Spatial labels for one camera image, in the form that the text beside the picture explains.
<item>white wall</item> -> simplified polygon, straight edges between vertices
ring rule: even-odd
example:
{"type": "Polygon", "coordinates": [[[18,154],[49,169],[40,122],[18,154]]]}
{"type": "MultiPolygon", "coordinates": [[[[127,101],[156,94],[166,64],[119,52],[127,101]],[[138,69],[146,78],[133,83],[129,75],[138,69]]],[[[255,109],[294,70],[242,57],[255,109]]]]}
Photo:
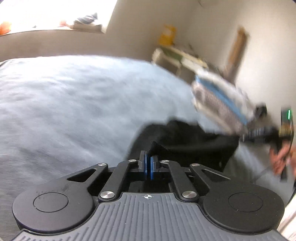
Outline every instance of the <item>white wall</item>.
{"type": "Polygon", "coordinates": [[[118,0],[106,34],[67,30],[0,36],[0,61],[65,54],[99,54],[150,60],[164,24],[181,36],[196,0],[118,0]]]}
{"type": "Polygon", "coordinates": [[[292,0],[215,0],[198,7],[184,41],[223,68],[237,28],[249,33],[236,85],[255,103],[265,102],[276,123],[281,106],[296,113],[296,4],[292,0]]]}

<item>human hand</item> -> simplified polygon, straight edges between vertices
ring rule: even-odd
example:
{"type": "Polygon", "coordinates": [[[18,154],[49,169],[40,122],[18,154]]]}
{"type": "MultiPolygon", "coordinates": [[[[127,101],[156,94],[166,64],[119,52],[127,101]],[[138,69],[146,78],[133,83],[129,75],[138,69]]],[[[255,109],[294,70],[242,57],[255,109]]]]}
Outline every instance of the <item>human hand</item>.
{"type": "Polygon", "coordinates": [[[275,175],[282,173],[285,165],[290,164],[293,170],[293,174],[296,177],[296,147],[292,146],[290,149],[290,142],[284,142],[283,147],[278,154],[275,153],[275,150],[270,148],[269,151],[269,160],[272,165],[272,170],[275,175]]]}

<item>black cloth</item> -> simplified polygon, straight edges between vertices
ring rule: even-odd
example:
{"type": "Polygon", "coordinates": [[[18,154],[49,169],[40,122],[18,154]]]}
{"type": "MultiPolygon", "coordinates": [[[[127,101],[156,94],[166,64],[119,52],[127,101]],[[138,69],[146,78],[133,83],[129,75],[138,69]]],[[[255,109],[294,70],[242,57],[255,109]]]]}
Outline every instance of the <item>black cloth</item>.
{"type": "Polygon", "coordinates": [[[145,150],[159,160],[177,161],[183,167],[199,163],[223,171],[239,143],[238,136],[205,133],[198,125],[172,120],[166,125],[146,126],[137,137],[128,159],[139,159],[145,150]]]}

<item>bright window light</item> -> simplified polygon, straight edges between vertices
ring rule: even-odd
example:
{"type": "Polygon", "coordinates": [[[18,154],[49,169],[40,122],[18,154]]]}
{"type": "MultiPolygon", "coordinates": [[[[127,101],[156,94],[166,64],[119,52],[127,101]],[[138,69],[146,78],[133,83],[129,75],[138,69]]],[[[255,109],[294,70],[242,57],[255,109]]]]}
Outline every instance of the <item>bright window light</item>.
{"type": "Polygon", "coordinates": [[[106,28],[117,0],[4,0],[0,3],[0,23],[7,21],[13,28],[58,27],[62,20],[97,13],[98,22],[106,28]]]}

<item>folded towel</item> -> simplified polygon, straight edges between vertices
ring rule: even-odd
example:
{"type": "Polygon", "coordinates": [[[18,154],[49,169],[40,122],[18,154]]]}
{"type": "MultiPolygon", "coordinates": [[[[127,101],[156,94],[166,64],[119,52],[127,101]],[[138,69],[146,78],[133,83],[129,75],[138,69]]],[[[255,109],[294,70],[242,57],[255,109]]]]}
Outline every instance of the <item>folded towel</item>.
{"type": "Polygon", "coordinates": [[[228,109],[231,110],[237,116],[239,121],[244,125],[249,122],[248,119],[241,113],[240,109],[232,102],[232,100],[230,100],[223,92],[217,89],[216,86],[203,79],[199,79],[198,77],[195,78],[195,82],[201,84],[206,89],[211,91],[214,96],[219,99],[226,107],[228,107],[228,109]]]}
{"type": "Polygon", "coordinates": [[[240,134],[245,127],[238,117],[213,92],[201,83],[192,83],[195,107],[216,121],[227,133],[240,134]]]}
{"type": "Polygon", "coordinates": [[[239,108],[240,112],[246,117],[247,121],[254,119],[255,107],[252,105],[246,93],[237,89],[234,85],[223,79],[221,76],[199,69],[197,75],[200,79],[214,85],[219,91],[224,93],[239,108]]]}

